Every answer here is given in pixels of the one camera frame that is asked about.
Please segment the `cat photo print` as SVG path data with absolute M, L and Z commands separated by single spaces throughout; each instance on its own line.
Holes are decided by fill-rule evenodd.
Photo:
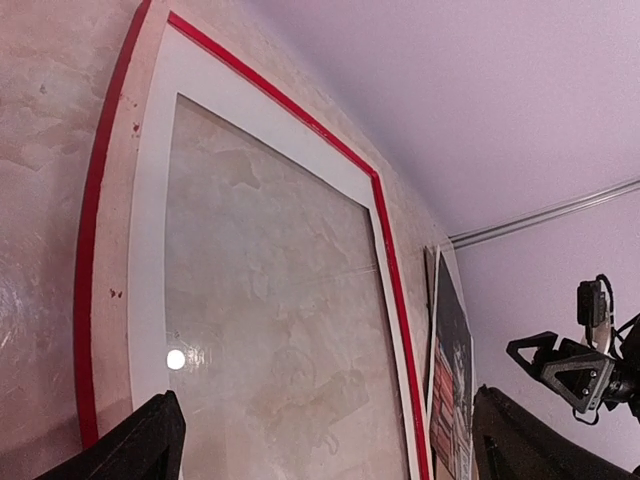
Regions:
M 433 477 L 472 477 L 473 342 L 463 302 L 439 249 L 425 252 L 430 340 L 425 374 Z

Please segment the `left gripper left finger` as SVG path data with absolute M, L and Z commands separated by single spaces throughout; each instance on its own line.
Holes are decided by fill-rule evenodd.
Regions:
M 186 422 L 174 391 L 156 394 L 95 445 L 43 473 L 59 479 L 178 479 Z

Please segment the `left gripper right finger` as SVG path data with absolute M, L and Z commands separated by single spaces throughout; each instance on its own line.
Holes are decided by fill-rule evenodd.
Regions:
M 481 480 L 639 477 L 566 439 L 495 387 L 475 394 L 472 435 Z

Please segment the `white mat board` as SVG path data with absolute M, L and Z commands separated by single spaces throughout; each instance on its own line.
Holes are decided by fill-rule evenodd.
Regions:
M 180 477 L 420 478 L 378 171 L 176 13 L 160 22 L 135 159 L 131 393 L 176 393 Z

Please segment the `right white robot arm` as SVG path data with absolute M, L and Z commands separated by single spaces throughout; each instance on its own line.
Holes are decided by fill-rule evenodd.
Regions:
M 584 422 L 589 412 L 604 406 L 612 411 L 626 404 L 639 416 L 639 318 L 618 353 L 601 353 L 591 346 L 551 332 L 512 340 L 506 352 L 533 380 L 560 396 L 572 407 L 574 418 Z

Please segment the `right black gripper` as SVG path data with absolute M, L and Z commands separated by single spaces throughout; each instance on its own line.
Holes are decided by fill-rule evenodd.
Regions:
M 554 349 L 557 339 L 557 334 L 546 331 L 512 340 L 506 353 L 576 412 L 597 410 L 609 387 L 615 360 L 570 339 L 563 339 Z

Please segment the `red wooden picture frame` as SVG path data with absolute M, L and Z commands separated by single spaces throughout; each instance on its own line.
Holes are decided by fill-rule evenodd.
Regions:
M 131 222 L 138 165 L 149 147 L 152 77 L 162 37 L 174 33 L 259 99 L 284 114 L 284 125 L 300 128 L 338 157 L 342 179 L 359 174 L 373 201 L 376 250 L 383 265 L 390 321 L 413 478 L 429 477 L 425 412 L 419 386 L 402 272 L 394 241 L 383 177 L 363 154 L 335 135 L 270 78 L 245 61 L 215 29 L 180 1 L 144 1 L 136 9 L 116 61 L 85 185 L 74 280 L 73 338 L 76 405 L 81 441 L 96 445 L 133 409 L 133 360 L 129 310 L 134 301 L 130 274 Z

